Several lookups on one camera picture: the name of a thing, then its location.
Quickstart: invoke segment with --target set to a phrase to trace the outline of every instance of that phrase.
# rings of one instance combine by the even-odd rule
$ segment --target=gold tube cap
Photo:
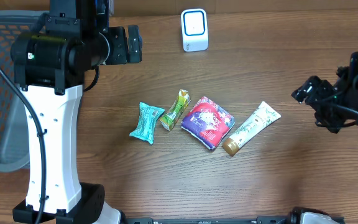
[[[230,156],[234,156],[240,150],[239,145],[231,138],[226,139],[222,146]]]

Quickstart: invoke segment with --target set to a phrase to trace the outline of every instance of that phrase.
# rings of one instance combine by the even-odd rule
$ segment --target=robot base
[[[81,200],[69,212],[57,210],[56,214],[43,213],[41,222],[56,219],[56,224],[67,223],[111,223],[119,224],[121,212],[111,208],[104,201],[104,187],[100,184],[80,183]],[[25,200],[13,209],[13,220],[19,223],[34,223],[38,212],[31,205],[26,206]]]

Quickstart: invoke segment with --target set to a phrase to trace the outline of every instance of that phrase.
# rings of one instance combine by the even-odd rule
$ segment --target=snack bar wrapper
[[[215,149],[233,126],[234,117],[205,96],[198,100],[181,122],[181,127],[209,150]]]
[[[162,126],[171,131],[178,122],[181,114],[187,108],[190,103],[190,95],[186,90],[180,90],[177,96],[177,100],[173,103],[168,112],[161,117],[160,121]]]
[[[139,103],[139,108],[139,122],[137,123],[135,131],[131,132],[129,136],[139,138],[153,144],[155,124],[165,110],[155,106],[149,106],[142,102]]]

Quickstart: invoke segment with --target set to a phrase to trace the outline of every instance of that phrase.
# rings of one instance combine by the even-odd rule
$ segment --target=gray mesh chair
[[[42,12],[0,11],[0,66],[13,80],[11,45],[30,29]],[[25,109],[0,77],[0,172],[11,172],[29,163],[29,135]]]

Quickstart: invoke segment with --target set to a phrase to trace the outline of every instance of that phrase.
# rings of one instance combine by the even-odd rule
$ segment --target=white plug-in device
[[[183,50],[194,52],[208,48],[208,25],[203,9],[187,9],[180,16]]]

